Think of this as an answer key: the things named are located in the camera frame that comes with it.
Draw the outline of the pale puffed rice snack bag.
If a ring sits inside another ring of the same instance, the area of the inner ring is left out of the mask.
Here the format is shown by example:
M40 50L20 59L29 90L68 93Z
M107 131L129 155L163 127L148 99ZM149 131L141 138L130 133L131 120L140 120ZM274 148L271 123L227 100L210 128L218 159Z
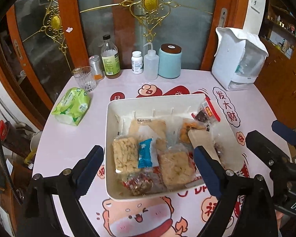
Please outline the pale puffed rice snack bag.
M113 156L116 173L137 173L138 141L134 136L120 136L113 141Z

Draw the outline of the dark nut snack bag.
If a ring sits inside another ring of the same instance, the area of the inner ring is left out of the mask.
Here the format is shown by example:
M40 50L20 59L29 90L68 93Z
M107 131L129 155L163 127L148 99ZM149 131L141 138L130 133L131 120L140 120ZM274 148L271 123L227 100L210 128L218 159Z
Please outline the dark nut snack bag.
M131 174L123 181L123 185L132 196L163 193L167 190L161 177L151 172Z

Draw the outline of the blue white candy packet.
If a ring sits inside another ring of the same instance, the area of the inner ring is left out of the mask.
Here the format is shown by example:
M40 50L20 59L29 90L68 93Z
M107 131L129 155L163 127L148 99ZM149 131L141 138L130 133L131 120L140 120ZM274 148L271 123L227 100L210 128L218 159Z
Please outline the blue white candy packet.
M155 139L147 139L139 143L138 168L159 166Z

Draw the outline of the red dates zip bag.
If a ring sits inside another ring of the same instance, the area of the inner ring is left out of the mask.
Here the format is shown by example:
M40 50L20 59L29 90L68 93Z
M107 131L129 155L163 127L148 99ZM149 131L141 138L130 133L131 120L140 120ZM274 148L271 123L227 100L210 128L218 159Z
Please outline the red dates zip bag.
M198 112L192 113L191 115L194 120L203 122L205 124L214 124L221 121L211 100L207 96L203 102L201 102Z

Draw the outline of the beige wafer snack packet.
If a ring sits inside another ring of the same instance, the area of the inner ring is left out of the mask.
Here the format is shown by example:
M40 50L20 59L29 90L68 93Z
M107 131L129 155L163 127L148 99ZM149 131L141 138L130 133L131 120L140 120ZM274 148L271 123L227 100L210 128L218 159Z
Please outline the beige wafer snack packet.
M220 163L210 132L205 130L190 130L188 132L188 137L194 149L202 146L212 159Z

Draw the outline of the square biscuit snack bag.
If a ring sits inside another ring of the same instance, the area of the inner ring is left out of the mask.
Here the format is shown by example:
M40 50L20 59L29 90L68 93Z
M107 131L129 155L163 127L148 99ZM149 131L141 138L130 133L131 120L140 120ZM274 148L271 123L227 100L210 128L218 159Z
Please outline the square biscuit snack bag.
M195 169L185 151L168 151L159 156L162 181L168 188L190 183Z

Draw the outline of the white plastic storage bin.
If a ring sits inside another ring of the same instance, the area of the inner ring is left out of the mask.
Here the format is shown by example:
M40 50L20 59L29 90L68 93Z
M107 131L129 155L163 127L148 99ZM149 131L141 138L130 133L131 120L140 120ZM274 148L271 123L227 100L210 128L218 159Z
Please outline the white plastic storage bin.
M171 116L191 118L200 105L205 102L204 94L143 97L115 100L108 104L105 134L105 182L106 192L116 201L133 201L132 196L122 184L117 182L113 156L113 141L119 135L128 134L133 119L161 119ZM222 149L221 162L225 169L234 172L243 167L242 149L231 129L227 114L216 99L212 106L220 118L211 128L210 133L215 143Z

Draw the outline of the large cracker snack bag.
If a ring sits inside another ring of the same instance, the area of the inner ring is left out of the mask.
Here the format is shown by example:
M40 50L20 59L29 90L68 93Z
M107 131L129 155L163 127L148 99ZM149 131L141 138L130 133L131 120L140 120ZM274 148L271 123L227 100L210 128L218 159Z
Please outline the large cracker snack bag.
M133 119L128 134L137 138L138 143L147 139L155 140L155 147L159 151L167 149L167 125L161 119Z

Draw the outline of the green tissue pack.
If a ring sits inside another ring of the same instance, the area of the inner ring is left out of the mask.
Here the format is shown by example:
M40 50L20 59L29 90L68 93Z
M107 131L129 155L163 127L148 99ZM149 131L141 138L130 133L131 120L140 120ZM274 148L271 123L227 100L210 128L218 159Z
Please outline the green tissue pack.
M52 111L52 115L60 123L78 126L89 108L90 100L84 89L73 87L67 90Z

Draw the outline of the red lid container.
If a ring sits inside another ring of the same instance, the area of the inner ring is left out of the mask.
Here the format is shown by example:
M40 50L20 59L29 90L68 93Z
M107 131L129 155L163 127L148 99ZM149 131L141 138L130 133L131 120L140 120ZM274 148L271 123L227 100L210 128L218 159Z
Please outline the red lid container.
M8 127L6 125L6 123L1 120L0 121L0 139L1 141L4 141L7 137L7 133L8 133Z

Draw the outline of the white water dispenser appliance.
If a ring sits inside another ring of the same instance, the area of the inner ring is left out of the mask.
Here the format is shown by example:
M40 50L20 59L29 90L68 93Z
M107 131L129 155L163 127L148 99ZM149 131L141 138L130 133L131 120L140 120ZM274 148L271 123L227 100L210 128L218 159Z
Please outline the white water dispenser appliance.
M226 90L246 90L253 85L268 57L260 38L239 28L217 27L218 47L212 74Z

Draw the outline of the silver metal can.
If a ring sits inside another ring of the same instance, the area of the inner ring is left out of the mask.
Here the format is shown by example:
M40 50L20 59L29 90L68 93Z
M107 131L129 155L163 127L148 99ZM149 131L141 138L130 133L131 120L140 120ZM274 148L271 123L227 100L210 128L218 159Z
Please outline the silver metal can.
M93 69L95 80L96 81L102 80L105 76L105 73L104 73L104 68L103 68L103 64L100 56L98 55L91 56L89 58L89 64Z

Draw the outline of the glass bottle green label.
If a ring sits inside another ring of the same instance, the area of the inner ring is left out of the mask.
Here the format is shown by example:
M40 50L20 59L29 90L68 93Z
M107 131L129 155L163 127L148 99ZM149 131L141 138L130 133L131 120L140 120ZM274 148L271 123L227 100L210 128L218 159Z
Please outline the glass bottle green label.
M101 57L105 75L109 79L118 78L121 74L121 68L117 46L112 42L110 34L103 36L103 42Z

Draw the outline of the white pill bottle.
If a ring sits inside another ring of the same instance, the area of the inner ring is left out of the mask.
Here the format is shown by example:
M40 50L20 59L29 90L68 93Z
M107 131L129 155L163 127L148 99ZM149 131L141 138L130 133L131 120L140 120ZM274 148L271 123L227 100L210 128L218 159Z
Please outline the white pill bottle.
M134 74L143 73L143 56L141 51L132 52L131 68L132 68L132 73Z

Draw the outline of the white squeeze wash bottle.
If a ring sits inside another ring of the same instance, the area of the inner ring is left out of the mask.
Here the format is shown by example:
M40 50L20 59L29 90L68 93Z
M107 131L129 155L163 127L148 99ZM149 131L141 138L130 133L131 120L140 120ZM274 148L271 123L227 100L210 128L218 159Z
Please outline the white squeeze wash bottle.
M144 76L148 81L155 80L158 77L159 69L159 56L156 54L155 49L153 49L152 42L148 42L144 47L149 46L147 54L144 56Z

